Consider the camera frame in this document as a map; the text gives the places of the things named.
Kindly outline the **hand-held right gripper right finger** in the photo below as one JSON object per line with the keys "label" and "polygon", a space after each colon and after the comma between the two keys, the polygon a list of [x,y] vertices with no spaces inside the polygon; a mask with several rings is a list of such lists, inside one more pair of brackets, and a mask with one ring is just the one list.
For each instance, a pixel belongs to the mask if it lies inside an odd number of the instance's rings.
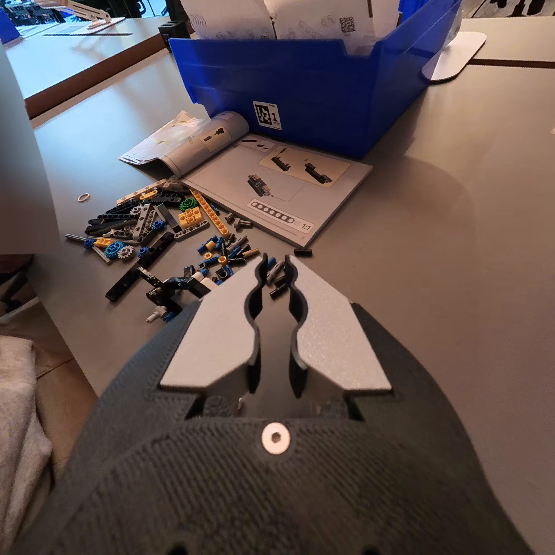
{"label": "hand-held right gripper right finger", "polygon": [[285,261],[288,310],[296,325],[288,378],[296,399],[384,395],[392,385],[349,299],[295,256]]}

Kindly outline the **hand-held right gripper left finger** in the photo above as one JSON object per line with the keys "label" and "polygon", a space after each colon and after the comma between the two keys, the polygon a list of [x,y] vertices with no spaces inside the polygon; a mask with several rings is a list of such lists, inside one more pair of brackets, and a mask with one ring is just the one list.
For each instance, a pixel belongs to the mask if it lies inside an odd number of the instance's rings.
{"label": "hand-held right gripper left finger", "polygon": [[163,390],[222,396],[231,405],[255,393],[267,254],[258,255],[203,297],[160,380]]}

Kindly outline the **pile of lego pieces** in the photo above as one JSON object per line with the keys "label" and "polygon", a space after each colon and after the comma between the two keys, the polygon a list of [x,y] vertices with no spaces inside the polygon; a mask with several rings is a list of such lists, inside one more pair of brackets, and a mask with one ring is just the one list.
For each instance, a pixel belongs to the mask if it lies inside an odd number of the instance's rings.
{"label": "pile of lego pieces", "polygon": [[[105,248],[94,246],[92,249],[87,249],[97,254],[108,265],[115,261],[123,262],[128,266],[124,272],[125,274],[139,260],[137,257],[139,249],[144,246],[152,246],[165,232],[174,233],[175,240],[163,254],[178,242],[207,231],[210,233],[210,236],[203,240],[200,246],[196,248],[196,252],[201,257],[201,260],[185,267],[192,266],[196,271],[207,269],[207,277],[219,286],[236,274],[240,268],[246,266],[254,257],[260,255],[259,249],[250,246],[247,236],[237,236],[231,230],[232,224],[235,225],[237,230],[241,230],[252,227],[253,223],[250,220],[244,220],[242,217],[236,220],[233,213],[226,214],[225,219],[222,220],[218,207],[203,196],[215,210],[219,219],[229,229],[231,235],[229,238],[224,239],[199,205],[198,207],[203,214],[203,221],[196,226],[183,230],[179,225],[178,216],[181,213],[179,205],[184,198],[190,197],[193,198],[190,188],[185,186],[176,177],[159,180],[118,199],[115,207],[90,219],[84,231],[85,236],[66,234],[66,239],[81,243],[83,246],[83,242],[88,238],[104,237],[113,238],[115,241],[122,241],[125,245],[134,246],[135,256],[129,260],[120,260],[118,258],[109,260],[104,255]],[[166,229],[152,229],[152,222],[156,220],[164,220],[166,222]]]}

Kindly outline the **black lego assembly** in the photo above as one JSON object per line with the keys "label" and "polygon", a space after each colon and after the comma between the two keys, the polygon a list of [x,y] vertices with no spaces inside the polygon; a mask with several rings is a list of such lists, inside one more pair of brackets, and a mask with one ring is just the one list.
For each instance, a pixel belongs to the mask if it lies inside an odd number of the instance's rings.
{"label": "black lego assembly", "polygon": [[173,300],[177,291],[189,291],[200,299],[218,286],[216,282],[207,277],[207,269],[196,271],[192,266],[184,268],[183,277],[170,277],[165,281],[159,280],[148,270],[141,268],[140,271],[141,278],[153,286],[147,292],[147,298],[157,307],[147,318],[147,323],[152,323],[157,319],[169,322],[182,312],[182,307]]}

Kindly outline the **long black lego beam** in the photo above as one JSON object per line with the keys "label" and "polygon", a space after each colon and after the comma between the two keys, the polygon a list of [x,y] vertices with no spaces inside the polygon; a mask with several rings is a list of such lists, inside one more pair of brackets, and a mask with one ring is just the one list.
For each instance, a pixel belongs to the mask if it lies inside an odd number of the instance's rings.
{"label": "long black lego beam", "polygon": [[165,232],[152,246],[146,247],[139,260],[108,290],[106,299],[110,302],[117,302],[141,277],[140,269],[148,270],[174,240],[174,233]]}

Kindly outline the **long yellow lego beam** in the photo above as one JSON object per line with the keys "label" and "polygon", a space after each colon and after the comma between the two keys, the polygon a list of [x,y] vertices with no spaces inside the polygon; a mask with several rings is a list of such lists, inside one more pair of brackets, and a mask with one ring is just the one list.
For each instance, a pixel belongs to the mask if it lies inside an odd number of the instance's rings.
{"label": "long yellow lego beam", "polygon": [[208,216],[208,218],[215,225],[215,227],[216,227],[217,231],[220,233],[220,235],[224,239],[229,238],[229,236],[231,235],[231,233],[229,232],[229,229],[219,219],[215,210],[210,206],[208,201],[198,191],[190,189],[190,193],[192,194],[194,199],[198,202],[199,206],[204,210],[204,212]]}

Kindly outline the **lego instruction booklet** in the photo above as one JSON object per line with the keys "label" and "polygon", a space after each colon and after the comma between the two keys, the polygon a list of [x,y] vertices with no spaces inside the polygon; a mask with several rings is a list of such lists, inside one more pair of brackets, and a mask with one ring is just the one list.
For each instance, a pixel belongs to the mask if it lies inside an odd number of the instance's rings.
{"label": "lego instruction booklet", "polygon": [[119,157],[161,162],[204,198],[307,247],[373,167],[250,133],[245,118],[198,119],[181,111]]}

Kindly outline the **grey zip hoodie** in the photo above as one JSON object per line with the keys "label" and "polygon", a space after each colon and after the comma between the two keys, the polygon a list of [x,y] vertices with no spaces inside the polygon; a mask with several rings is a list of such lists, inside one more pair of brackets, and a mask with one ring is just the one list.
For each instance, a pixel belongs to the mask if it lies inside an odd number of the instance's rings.
{"label": "grey zip hoodie", "polygon": [[1,337],[1,554],[14,543],[51,456],[36,410],[31,341]]}

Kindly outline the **blue plastic bin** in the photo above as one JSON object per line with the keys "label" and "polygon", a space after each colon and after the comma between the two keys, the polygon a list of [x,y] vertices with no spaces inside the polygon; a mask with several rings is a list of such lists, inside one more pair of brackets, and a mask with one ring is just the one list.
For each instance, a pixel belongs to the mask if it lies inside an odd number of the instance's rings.
{"label": "blue plastic bin", "polygon": [[170,38],[191,100],[253,133],[361,159],[430,83],[460,1],[402,1],[398,27],[370,54],[334,40]]}

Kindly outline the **black box device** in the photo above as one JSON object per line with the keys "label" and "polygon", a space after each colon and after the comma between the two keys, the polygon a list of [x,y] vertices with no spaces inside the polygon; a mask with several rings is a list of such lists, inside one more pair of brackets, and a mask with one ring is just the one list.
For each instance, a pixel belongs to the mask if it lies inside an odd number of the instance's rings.
{"label": "black box device", "polygon": [[163,23],[158,28],[159,33],[163,39],[164,45],[168,52],[172,52],[170,40],[171,39],[190,39],[191,31],[193,30],[190,21],[177,21],[170,20]]}

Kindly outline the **white monitor stand base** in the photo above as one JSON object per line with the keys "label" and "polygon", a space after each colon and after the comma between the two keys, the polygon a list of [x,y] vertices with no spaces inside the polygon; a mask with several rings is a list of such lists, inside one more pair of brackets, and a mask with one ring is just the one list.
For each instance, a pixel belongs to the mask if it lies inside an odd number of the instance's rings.
{"label": "white monitor stand base", "polygon": [[460,31],[462,14],[457,12],[440,52],[422,68],[422,75],[433,83],[446,82],[459,75],[487,40],[486,34]]}

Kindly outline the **white paper bag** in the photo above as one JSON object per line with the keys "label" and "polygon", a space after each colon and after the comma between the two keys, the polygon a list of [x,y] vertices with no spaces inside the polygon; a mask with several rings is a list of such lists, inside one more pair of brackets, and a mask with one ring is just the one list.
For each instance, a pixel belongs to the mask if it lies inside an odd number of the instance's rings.
{"label": "white paper bag", "polygon": [[276,39],[264,1],[181,1],[199,39]]}

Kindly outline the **white plastic bags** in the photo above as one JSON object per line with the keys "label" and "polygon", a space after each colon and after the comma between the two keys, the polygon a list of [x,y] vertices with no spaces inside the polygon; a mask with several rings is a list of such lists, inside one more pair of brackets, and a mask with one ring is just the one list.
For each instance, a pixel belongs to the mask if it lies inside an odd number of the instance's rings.
{"label": "white plastic bags", "polygon": [[368,55],[397,27],[399,1],[265,1],[278,39],[343,41]]}

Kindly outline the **white desk stand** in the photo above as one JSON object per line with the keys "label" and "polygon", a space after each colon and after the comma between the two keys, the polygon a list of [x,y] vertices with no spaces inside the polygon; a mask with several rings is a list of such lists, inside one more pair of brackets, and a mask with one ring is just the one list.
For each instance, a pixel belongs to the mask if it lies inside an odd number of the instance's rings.
{"label": "white desk stand", "polygon": [[67,12],[89,21],[87,32],[107,29],[125,20],[125,17],[112,18],[105,10],[100,10],[76,1],[34,1],[42,9]]}

